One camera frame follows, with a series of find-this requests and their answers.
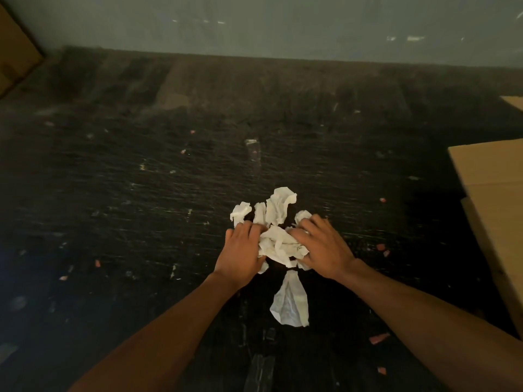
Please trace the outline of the person's left hand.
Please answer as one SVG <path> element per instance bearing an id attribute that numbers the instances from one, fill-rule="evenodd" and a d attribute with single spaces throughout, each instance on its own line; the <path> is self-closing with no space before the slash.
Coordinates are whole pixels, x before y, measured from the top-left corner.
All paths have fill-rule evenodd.
<path id="1" fill-rule="evenodd" d="M 258 255 L 259 241 L 233 237 L 217 259 L 212 275 L 219 277 L 234 292 L 245 287 L 261 270 L 264 256 Z"/>

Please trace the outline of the person's right hand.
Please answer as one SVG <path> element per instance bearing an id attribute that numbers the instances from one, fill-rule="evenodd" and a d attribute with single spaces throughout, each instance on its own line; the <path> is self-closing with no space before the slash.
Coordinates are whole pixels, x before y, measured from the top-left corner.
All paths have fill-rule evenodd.
<path id="1" fill-rule="evenodd" d="M 333 244 L 321 251 L 309 251 L 302 262 L 319 275 L 345 284 L 357 261 L 348 244 L 333 228 Z"/>

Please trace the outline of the large brown cardboard box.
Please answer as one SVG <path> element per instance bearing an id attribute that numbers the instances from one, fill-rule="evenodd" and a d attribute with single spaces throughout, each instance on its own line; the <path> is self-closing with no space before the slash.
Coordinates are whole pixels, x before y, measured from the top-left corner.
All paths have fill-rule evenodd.
<path id="1" fill-rule="evenodd" d="M 523 340 L 523 138 L 452 146 L 468 223 Z"/>

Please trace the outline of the brown cardboard sheet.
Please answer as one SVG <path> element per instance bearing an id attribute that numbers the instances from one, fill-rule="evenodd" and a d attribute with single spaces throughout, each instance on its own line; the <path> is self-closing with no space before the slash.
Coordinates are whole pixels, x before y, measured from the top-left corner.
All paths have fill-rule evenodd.
<path id="1" fill-rule="evenodd" d="M 44 56 L 0 2 L 0 98 L 43 60 Z"/>

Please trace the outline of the white paper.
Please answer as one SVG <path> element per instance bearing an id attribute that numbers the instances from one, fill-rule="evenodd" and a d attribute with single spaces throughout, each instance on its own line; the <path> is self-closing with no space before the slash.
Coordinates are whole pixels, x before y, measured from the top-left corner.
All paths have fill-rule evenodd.
<path id="1" fill-rule="evenodd" d="M 264 203 L 257 203 L 254 207 L 247 202 L 237 204 L 230 214 L 230 220 L 236 227 L 253 211 L 253 223 L 266 226 L 267 229 L 259 238 L 258 257 L 266 257 L 288 269 L 280 289 L 273 297 L 270 312 L 278 323 L 300 328 L 309 326 L 309 304 L 296 269 L 310 270 L 302 261 L 309 250 L 288 233 L 291 227 L 282 227 L 289 206 L 296 202 L 297 193 L 282 186 L 276 188 Z"/>

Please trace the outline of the person's left forearm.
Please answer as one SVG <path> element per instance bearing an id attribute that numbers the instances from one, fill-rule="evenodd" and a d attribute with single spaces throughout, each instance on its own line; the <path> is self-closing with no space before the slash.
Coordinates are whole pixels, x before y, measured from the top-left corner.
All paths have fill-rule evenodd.
<path id="1" fill-rule="evenodd" d="M 224 304 L 249 282 L 223 272 L 121 343 L 68 392 L 170 392 Z"/>

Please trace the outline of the person's right forearm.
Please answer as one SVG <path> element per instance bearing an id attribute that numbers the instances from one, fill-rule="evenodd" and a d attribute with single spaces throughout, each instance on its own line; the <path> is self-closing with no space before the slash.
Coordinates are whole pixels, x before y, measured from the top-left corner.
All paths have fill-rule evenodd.
<path id="1" fill-rule="evenodd" d="M 453 392 L 523 392 L 523 341 L 361 260 L 341 259 L 334 278 Z"/>

